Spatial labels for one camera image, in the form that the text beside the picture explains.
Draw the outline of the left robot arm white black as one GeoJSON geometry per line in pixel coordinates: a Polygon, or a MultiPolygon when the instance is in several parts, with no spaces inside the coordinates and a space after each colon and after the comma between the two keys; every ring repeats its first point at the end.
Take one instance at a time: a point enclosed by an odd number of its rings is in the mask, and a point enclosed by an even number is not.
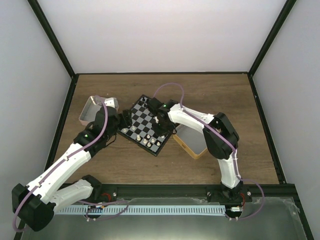
{"type": "Polygon", "coordinates": [[[27,185],[17,184],[11,191],[14,218],[38,232],[45,228],[61,209],[81,202],[101,205],[102,183],[85,175],[73,184],[65,181],[100,150],[111,144],[117,132],[132,125],[131,110],[118,113],[114,107],[103,106],[94,121],[81,131],[66,152],[45,172],[27,185]]]}

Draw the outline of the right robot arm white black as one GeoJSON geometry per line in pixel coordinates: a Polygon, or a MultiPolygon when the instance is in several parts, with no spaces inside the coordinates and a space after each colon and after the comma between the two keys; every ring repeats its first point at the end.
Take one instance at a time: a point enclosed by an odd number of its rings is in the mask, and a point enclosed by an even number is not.
{"type": "Polygon", "coordinates": [[[237,159],[240,137],[224,113],[202,113],[180,102],[170,100],[163,103],[155,97],[146,101],[146,108],[155,119],[152,128],[160,137],[176,133],[176,125],[183,125],[203,135],[207,150],[218,160],[223,198],[232,202],[240,196],[243,186],[237,159]]]}

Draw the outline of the black white chess board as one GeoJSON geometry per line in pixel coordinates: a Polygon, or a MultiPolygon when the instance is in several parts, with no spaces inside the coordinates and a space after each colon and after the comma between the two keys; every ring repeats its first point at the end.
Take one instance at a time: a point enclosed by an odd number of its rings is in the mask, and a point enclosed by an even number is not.
{"type": "Polygon", "coordinates": [[[172,134],[158,136],[152,128],[152,124],[155,122],[150,111],[147,109],[147,101],[150,97],[141,95],[139,99],[131,107],[131,120],[132,125],[127,128],[127,132],[123,133],[122,130],[118,130],[118,133],[129,141],[137,144],[140,148],[147,151],[149,154],[157,157],[172,134]],[[140,135],[140,141],[137,141],[137,135],[140,135]],[[147,140],[147,144],[151,143],[151,147],[143,143],[143,140],[147,140]]]}

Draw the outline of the yellow metal tin box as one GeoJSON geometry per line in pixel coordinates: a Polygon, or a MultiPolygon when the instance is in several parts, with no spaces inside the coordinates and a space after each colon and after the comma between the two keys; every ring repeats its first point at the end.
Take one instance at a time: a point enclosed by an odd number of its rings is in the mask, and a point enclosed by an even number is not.
{"type": "Polygon", "coordinates": [[[176,127],[173,139],[195,160],[201,158],[208,151],[204,136],[185,125],[180,124],[176,127]]]}

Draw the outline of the pink metal tin tray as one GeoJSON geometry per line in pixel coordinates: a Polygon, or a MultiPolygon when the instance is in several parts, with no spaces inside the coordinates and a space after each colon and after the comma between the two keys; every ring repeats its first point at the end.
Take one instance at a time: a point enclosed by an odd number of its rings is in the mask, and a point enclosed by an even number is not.
{"type": "Polygon", "coordinates": [[[83,126],[86,126],[95,120],[97,112],[102,107],[102,101],[105,101],[104,97],[99,97],[96,99],[96,96],[94,95],[88,98],[78,118],[83,126]]]}

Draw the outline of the black mounting rail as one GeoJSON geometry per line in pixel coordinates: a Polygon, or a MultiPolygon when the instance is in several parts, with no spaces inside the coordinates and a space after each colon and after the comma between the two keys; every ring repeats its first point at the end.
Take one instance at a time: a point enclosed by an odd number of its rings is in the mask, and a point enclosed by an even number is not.
{"type": "Polygon", "coordinates": [[[135,198],[196,198],[209,203],[239,204],[259,197],[293,197],[298,195],[293,184],[245,184],[237,190],[228,190],[221,184],[102,184],[93,194],[97,202],[114,202],[135,198]]]}

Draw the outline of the black enclosure frame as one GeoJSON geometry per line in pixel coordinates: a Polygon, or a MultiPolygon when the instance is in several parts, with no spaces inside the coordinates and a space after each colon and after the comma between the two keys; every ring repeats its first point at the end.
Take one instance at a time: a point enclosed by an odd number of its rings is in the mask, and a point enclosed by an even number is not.
{"type": "MultiPolygon", "coordinates": [[[[60,58],[63,66],[65,67],[65,69],[67,70],[67,72],[71,78],[69,89],[68,89],[68,92],[66,95],[66,99],[65,99],[63,108],[62,108],[62,112],[61,112],[61,115],[59,118],[57,129],[55,131],[55,135],[54,135],[51,149],[50,149],[50,152],[48,155],[48,159],[47,159],[47,162],[45,165],[45,169],[47,170],[54,163],[54,157],[56,156],[56,153],[57,153],[58,144],[61,140],[61,135],[63,132],[63,128],[65,126],[67,114],[69,112],[69,109],[70,109],[70,106],[72,103],[72,98],[74,96],[74,92],[76,90],[76,84],[78,82],[80,74],[75,73],[75,71],[73,70],[73,68],[70,64],[70,61],[68,60],[56,34],[54,33],[54,30],[52,29],[40,3],[37,0],[30,0],[28,3],[30,5],[32,11],[34,12],[35,16],[37,17],[37,20],[41,24],[43,30],[45,31],[49,41],[51,42],[54,50],[57,53],[58,57],[60,58]]],[[[284,3],[278,17],[276,18],[270,32],[267,35],[266,40],[264,41],[261,49],[259,50],[257,57],[255,58],[249,71],[246,72],[246,75],[248,77],[251,91],[254,96],[256,108],[257,108],[259,118],[260,118],[260,121],[262,124],[264,135],[266,137],[266,141],[267,141],[268,148],[269,148],[269,151],[271,154],[274,169],[275,169],[278,181],[279,181],[279,184],[264,184],[264,185],[262,185],[264,195],[266,197],[277,197],[277,196],[280,196],[280,197],[290,196],[290,197],[292,197],[295,206],[299,210],[298,216],[301,221],[304,234],[308,240],[312,240],[314,237],[313,237],[312,231],[310,229],[306,214],[304,212],[300,197],[298,195],[298,192],[296,190],[295,185],[288,183],[286,180],[278,153],[276,151],[274,140],[272,138],[270,128],[268,126],[268,122],[267,122],[267,119],[266,119],[266,116],[265,116],[265,113],[264,113],[264,110],[263,110],[263,107],[262,107],[262,104],[261,104],[261,101],[259,98],[259,94],[257,92],[256,86],[254,83],[255,73],[257,72],[258,68],[260,67],[263,59],[265,58],[273,41],[275,40],[276,36],[278,35],[279,31],[281,30],[283,24],[285,23],[288,15],[290,14],[293,7],[295,6],[295,3],[296,2],[294,0],[287,0],[284,3]]]]}

